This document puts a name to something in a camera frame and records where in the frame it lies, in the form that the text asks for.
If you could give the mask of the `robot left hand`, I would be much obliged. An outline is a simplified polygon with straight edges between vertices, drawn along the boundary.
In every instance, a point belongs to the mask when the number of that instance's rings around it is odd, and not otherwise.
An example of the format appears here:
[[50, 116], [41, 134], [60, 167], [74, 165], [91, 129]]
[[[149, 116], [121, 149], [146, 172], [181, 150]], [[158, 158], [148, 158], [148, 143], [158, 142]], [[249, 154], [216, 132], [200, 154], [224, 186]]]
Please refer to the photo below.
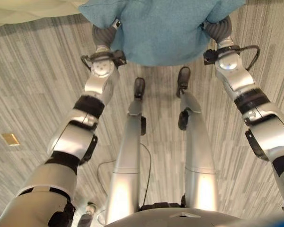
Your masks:
[[121, 22], [115, 19], [113, 23], [107, 28], [100, 28], [96, 25], [92, 26], [92, 38], [96, 46], [96, 53], [98, 52], [111, 52], [111, 44], [115, 39], [115, 35]]

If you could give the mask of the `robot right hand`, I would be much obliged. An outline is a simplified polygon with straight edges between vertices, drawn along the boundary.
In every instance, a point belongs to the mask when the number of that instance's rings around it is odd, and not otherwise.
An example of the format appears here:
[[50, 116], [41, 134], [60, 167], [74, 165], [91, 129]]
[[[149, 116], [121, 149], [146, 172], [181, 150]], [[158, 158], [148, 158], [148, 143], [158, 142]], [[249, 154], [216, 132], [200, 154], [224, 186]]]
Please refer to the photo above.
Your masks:
[[232, 23], [230, 16], [217, 23], [205, 21], [201, 24], [201, 28], [217, 43], [229, 38], [232, 33]]

